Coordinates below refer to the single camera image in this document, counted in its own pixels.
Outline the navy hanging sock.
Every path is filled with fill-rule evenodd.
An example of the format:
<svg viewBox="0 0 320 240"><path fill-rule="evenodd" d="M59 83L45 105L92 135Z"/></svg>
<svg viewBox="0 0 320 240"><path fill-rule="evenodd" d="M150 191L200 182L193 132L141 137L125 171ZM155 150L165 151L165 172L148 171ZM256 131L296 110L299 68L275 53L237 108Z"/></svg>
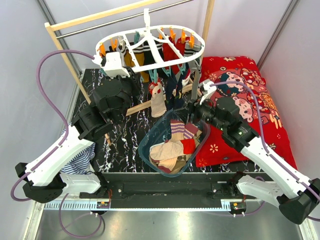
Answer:
<svg viewBox="0 0 320 240"><path fill-rule="evenodd" d="M172 73L166 83L165 87L165 105L169 111L171 109L180 109L184 105L183 93L182 93L182 80L177 80L176 76Z"/></svg>

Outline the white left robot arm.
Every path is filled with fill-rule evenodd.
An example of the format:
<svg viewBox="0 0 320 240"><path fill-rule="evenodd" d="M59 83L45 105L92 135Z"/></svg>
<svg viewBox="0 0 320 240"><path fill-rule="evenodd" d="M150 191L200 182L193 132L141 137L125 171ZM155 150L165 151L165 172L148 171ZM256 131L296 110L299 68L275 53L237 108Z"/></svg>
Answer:
<svg viewBox="0 0 320 240"><path fill-rule="evenodd" d="M121 124L132 102L141 93L137 74L120 75L104 81L92 92L93 101L67 124L65 133L40 157L20 162L15 171L25 184L25 200L48 203L63 194L84 194L103 198L108 193L105 178L96 172L70 174L62 168L81 151L90 147L115 125Z"/></svg>

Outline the grey hanging sock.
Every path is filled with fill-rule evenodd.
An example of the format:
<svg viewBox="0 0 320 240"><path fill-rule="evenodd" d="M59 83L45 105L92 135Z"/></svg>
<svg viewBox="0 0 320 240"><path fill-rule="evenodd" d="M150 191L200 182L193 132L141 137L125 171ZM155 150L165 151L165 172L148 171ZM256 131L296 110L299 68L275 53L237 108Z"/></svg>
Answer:
<svg viewBox="0 0 320 240"><path fill-rule="evenodd" d="M187 63L190 73L193 75L193 83L191 90L191 99L196 100L198 97L198 86L202 75L202 57L198 57L195 60Z"/></svg>

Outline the clear blue plastic bin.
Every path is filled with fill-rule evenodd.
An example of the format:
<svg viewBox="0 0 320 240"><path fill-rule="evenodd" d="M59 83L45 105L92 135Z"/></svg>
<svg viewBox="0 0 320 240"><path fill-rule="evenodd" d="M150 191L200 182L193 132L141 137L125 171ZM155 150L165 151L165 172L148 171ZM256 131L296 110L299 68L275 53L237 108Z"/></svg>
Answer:
<svg viewBox="0 0 320 240"><path fill-rule="evenodd" d="M157 173L174 178L196 159L210 135L204 121L188 122L185 108L167 111L141 140L140 158Z"/></svg>

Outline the red hanging sock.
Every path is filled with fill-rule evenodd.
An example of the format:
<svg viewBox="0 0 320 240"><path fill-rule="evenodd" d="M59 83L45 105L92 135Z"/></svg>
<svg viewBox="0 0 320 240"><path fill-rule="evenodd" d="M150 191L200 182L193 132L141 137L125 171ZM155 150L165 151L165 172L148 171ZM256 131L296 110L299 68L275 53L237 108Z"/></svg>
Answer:
<svg viewBox="0 0 320 240"><path fill-rule="evenodd" d="M182 43L181 38L179 38L177 42L175 42L171 37L169 37L169 40L173 43L175 48L179 50L180 54L184 55L185 45L187 42L185 41L184 43ZM162 52L163 52L163 57L165 62L179 59L178 55L173 51L173 49L167 43L163 43Z"/></svg>

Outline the purple striped beige sock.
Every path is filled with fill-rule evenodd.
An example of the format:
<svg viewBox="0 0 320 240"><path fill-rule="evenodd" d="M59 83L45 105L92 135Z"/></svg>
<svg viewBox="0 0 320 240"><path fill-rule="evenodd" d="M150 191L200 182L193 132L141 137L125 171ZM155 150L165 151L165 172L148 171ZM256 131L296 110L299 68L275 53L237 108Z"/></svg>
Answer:
<svg viewBox="0 0 320 240"><path fill-rule="evenodd" d="M185 139L193 139L197 135L199 129L192 123L185 124L183 121L172 119L170 121L170 130L172 142Z"/></svg>

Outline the red cartoon print pillow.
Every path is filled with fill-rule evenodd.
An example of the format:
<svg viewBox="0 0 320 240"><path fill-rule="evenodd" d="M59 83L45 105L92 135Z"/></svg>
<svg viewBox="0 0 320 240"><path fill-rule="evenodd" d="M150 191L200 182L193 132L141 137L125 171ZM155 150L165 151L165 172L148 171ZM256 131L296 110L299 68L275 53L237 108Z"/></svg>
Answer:
<svg viewBox="0 0 320 240"><path fill-rule="evenodd" d="M247 56L209 56L202 60L201 81L226 82L217 86L210 97L213 104L219 98L230 97L239 108L239 114L255 131L263 126L264 140L289 165L296 168L290 140L277 107L267 89L256 62ZM196 166L228 164L245 161L241 153L228 146L222 131L210 128L210 135L196 155Z"/></svg>

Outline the white oval clip hanger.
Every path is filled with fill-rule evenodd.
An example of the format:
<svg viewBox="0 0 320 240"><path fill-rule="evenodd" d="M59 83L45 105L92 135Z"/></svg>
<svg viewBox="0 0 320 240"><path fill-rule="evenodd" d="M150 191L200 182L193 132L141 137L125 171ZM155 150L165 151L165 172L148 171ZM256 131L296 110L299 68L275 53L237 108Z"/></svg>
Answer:
<svg viewBox="0 0 320 240"><path fill-rule="evenodd" d="M101 39L95 46L96 54L93 55L92 62L97 64L99 67L104 66L102 64L103 57L101 56L100 47L108 40L120 39L121 43L124 43L124 49L127 49L129 54L132 57L132 61L135 66L132 67L132 70L135 73L144 72L153 69L162 69L174 65L182 65L188 63L192 60L195 60L202 56L205 50L205 41L202 37L200 37L196 32L192 29L180 26L180 25L156 25L151 26L150 12L148 8L144 9L143 19L145 23L145 27L131 29L126 31L116 32L114 34L108 35ZM169 30L182 30L184 33L189 33L189 42L196 39L200 43L200 50L191 56L184 56L180 54L180 51L176 49L174 44L169 40L169 37L163 32L163 29ZM145 42L148 43L148 50L151 52L151 55L155 61L155 63L147 64L140 66L135 57L135 50L142 46ZM164 61L160 55L157 43L166 43L168 44L172 50L178 55L179 59Z"/></svg>

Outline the beige sock with red cuff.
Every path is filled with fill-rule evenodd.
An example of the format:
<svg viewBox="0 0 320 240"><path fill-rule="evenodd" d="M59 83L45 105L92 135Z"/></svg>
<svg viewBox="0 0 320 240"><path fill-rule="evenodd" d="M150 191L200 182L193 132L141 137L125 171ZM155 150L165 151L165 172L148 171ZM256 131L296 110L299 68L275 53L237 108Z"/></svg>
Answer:
<svg viewBox="0 0 320 240"><path fill-rule="evenodd" d="M160 82L151 83L149 85L149 92L151 94L150 107L151 116L153 118L158 118L165 114L167 111L163 93L163 87Z"/></svg>

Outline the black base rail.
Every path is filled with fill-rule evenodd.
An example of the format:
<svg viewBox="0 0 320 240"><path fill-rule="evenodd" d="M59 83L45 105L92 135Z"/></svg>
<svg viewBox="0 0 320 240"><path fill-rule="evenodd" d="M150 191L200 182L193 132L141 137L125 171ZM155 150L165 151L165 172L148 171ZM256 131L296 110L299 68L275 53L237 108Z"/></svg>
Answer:
<svg viewBox="0 0 320 240"><path fill-rule="evenodd" d="M104 183L97 193L80 193L81 199L102 199L111 194L113 199L131 196L153 195L200 195L214 199L242 199L233 183L234 172L187 172L167 177L156 172L102 173Z"/></svg>

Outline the mustard yellow hanging sock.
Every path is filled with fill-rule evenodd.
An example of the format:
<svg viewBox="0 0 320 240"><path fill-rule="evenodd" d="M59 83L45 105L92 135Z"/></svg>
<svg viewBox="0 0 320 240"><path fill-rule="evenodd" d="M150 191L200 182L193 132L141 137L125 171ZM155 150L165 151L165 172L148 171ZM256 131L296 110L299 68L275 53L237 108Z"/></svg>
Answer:
<svg viewBox="0 0 320 240"><path fill-rule="evenodd" d="M144 65L145 56L144 56L143 52L136 53L135 58L140 66ZM127 67L134 67L135 66L135 63L132 61L132 56L130 55L128 50L124 54L124 63ZM148 73L141 71L140 76L142 77L143 83L149 82L149 74Z"/></svg>

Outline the blue striped cloth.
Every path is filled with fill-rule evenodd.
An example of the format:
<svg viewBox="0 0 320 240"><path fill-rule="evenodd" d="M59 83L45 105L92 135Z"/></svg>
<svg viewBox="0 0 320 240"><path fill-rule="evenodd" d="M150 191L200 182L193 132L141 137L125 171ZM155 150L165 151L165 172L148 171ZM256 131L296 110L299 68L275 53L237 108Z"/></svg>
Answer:
<svg viewBox="0 0 320 240"><path fill-rule="evenodd" d="M95 157L96 143L92 143L73 157L60 172L70 175L87 175L92 173L91 161Z"/></svg>

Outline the teal clothes clip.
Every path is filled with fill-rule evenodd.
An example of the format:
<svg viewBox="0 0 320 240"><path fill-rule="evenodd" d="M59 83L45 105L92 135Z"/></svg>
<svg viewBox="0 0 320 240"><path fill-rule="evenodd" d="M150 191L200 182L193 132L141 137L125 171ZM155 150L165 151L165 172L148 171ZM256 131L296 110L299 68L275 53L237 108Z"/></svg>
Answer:
<svg viewBox="0 0 320 240"><path fill-rule="evenodd" d="M149 77L151 79L151 82L153 84L157 84L158 83L158 72L157 69L150 69L148 70L149 73Z"/></svg>

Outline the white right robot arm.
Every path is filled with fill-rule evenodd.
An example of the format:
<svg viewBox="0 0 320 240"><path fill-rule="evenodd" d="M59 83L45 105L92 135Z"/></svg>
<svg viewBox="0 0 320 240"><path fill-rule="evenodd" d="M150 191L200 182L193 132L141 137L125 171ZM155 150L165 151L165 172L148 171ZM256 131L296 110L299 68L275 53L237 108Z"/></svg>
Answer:
<svg viewBox="0 0 320 240"><path fill-rule="evenodd" d="M216 104L206 99L193 100L187 105L188 116L222 132L223 141L244 157L256 163L273 180L268 183L245 173L236 173L227 185L228 195L239 198L249 195L277 207L282 215L300 225L320 203L320 180L305 176L264 141L240 116L240 109L230 97L218 99Z"/></svg>

